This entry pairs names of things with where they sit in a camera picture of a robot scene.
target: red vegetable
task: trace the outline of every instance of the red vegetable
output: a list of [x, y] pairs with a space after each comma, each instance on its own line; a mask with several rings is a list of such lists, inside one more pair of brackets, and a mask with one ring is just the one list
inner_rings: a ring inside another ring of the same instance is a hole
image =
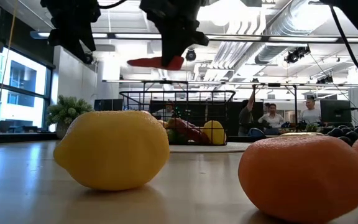
[[161, 65], [161, 57], [154, 58], [139, 58], [135, 60], [129, 60], [127, 63], [136, 67], [146, 67], [146, 68], [161, 68], [166, 70], [177, 71], [180, 70], [181, 65], [185, 59], [183, 57], [175, 56], [171, 63], [167, 67]]
[[203, 133], [200, 128], [196, 127], [188, 121], [179, 118], [172, 118], [168, 121], [168, 128], [176, 130], [180, 134], [184, 134], [189, 140], [197, 143], [209, 144], [208, 136]]

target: green plant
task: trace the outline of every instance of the green plant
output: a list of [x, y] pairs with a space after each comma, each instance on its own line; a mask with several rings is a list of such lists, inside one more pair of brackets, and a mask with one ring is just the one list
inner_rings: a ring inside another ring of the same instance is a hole
[[308, 124], [306, 125], [307, 132], [317, 132], [318, 126], [316, 124]]
[[92, 105], [87, 103], [84, 99], [77, 100], [74, 96], [58, 97], [56, 105], [48, 107], [48, 125], [63, 122], [70, 125], [79, 115], [93, 111]]

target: glass window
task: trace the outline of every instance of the glass window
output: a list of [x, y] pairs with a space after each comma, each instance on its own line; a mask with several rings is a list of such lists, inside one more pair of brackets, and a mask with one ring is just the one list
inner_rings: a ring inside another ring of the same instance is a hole
[[0, 83], [2, 78], [4, 85], [44, 95], [47, 68], [14, 51], [9, 51], [8, 55], [7, 49], [4, 49], [0, 53]]
[[0, 89], [0, 132], [23, 132], [23, 126], [42, 127], [44, 99]]

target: cable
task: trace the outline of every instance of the cable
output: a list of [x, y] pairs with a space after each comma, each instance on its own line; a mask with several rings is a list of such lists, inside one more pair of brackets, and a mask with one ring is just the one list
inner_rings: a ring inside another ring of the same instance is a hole
[[114, 4], [111, 4], [111, 5], [107, 5], [107, 6], [99, 6], [100, 9], [112, 9], [114, 7], [117, 7], [119, 5], [121, 5], [122, 3], [126, 2], [127, 0], [120, 0]]
[[[321, 66], [319, 65], [319, 63], [317, 62], [317, 60], [313, 57], [312, 54], [310, 54], [310, 57], [314, 60], [314, 62], [316, 63], [316, 65], [320, 68], [321, 72], [323, 72], [324, 75], [327, 75], [327, 73], [324, 71], [323, 68], [321, 68]], [[333, 85], [341, 92], [341, 94], [342, 94], [343, 96], [346, 97], [346, 99], [351, 103], [352, 106], [354, 106], [355, 108], [357, 107], [357, 106], [349, 99], [349, 97], [347, 97], [347, 96], [342, 92], [342, 90], [341, 90], [337, 85], [335, 85], [334, 83], [333, 83]]]
[[0, 102], [1, 102], [1, 97], [2, 97], [2, 90], [4, 89], [4, 79], [5, 79], [7, 61], [8, 61], [8, 59], [9, 59], [9, 52], [11, 51], [12, 37], [13, 37], [13, 28], [15, 27], [15, 20], [16, 20], [16, 13], [17, 13], [18, 2], [19, 2], [19, 0], [16, 0], [16, 2], [15, 2], [15, 8], [14, 8], [14, 10], [13, 10], [11, 33], [9, 34], [9, 41], [8, 41], [8, 45], [7, 45], [7, 54], [6, 54], [6, 61], [5, 61], [4, 73], [2, 74], [1, 92], [0, 92]]
[[346, 35], [345, 35], [345, 32], [343, 31], [342, 29], [342, 26], [341, 26], [341, 23], [339, 22], [339, 19], [338, 19], [338, 16], [336, 15], [336, 12], [334, 10], [334, 6], [330, 6], [331, 8], [331, 12], [333, 14], [333, 18], [335, 20], [335, 24], [339, 30], [339, 33], [341, 34], [341, 37], [346, 45], [346, 48], [347, 48], [347, 51], [349, 52], [349, 55], [351, 56], [351, 59], [353, 60], [354, 62], [354, 65], [357, 67], [358, 69], [358, 61], [356, 59], [356, 56], [354, 56], [354, 53], [353, 53], [353, 50], [351, 48], [351, 45], [349, 44], [349, 42], [347, 41], [347, 38], [346, 38]]

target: black shirt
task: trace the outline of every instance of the black shirt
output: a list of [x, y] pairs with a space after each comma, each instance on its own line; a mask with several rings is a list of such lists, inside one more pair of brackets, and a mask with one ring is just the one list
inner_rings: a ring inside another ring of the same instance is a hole
[[253, 122], [252, 113], [248, 110], [247, 107], [244, 107], [239, 114], [239, 132], [247, 133], [247, 125], [251, 122]]

